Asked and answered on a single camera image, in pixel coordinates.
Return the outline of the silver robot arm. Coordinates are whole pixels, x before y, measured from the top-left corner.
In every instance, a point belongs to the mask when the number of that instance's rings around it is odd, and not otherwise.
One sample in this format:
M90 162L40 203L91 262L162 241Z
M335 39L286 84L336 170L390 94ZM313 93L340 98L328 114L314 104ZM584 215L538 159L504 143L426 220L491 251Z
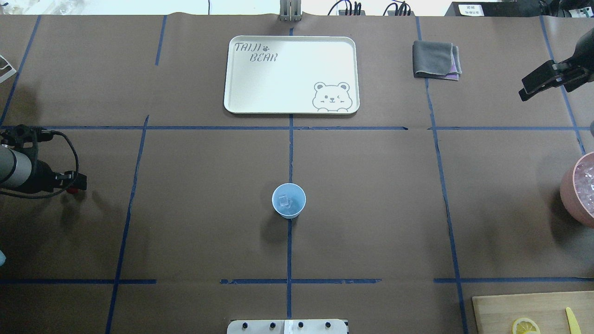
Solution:
M2 189L21 194L68 193L87 190L87 176L76 171L57 173L44 161L33 159L13 148L2 146L0 153L0 185Z

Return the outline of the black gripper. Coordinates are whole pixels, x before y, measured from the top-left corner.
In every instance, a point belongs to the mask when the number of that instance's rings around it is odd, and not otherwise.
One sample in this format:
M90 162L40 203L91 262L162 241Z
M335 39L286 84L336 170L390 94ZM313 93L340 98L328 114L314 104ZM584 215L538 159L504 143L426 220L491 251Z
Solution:
M80 159L75 158L75 170L56 173L44 161L30 159L32 171L28 177L28 192L30 194L47 192L54 193L55 189L66 191L74 187L80 191L87 190L87 176L80 173Z

